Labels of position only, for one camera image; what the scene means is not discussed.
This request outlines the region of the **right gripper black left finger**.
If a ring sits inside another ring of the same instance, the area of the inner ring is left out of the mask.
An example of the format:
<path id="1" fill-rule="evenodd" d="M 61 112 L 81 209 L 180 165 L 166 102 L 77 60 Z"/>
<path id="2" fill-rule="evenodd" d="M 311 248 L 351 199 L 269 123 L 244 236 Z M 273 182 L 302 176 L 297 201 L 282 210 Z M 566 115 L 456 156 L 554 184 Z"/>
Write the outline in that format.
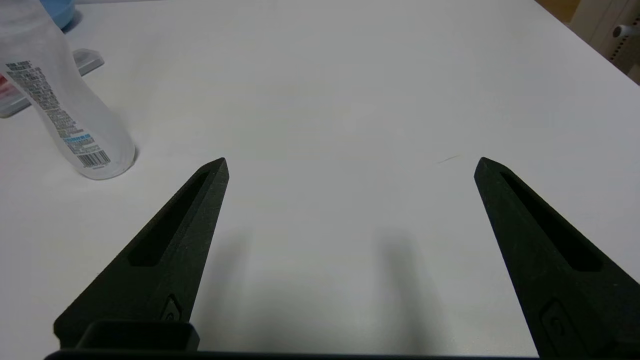
<path id="1" fill-rule="evenodd" d="M 188 322 L 228 182 L 224 158 L 195 171 L 57 317 L 61 348 L 98 321 Z"/>

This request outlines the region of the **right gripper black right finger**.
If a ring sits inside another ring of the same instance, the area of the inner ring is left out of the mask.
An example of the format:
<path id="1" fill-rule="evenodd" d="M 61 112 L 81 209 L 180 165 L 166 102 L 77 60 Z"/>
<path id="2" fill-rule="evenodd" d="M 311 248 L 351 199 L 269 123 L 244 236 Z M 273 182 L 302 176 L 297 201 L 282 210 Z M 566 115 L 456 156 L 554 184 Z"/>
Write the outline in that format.
<path id="1" fill-rule="evenodd" d="M 507 166 L 474 180 L 539 357 L 637 360 L 639 283 Z"/>

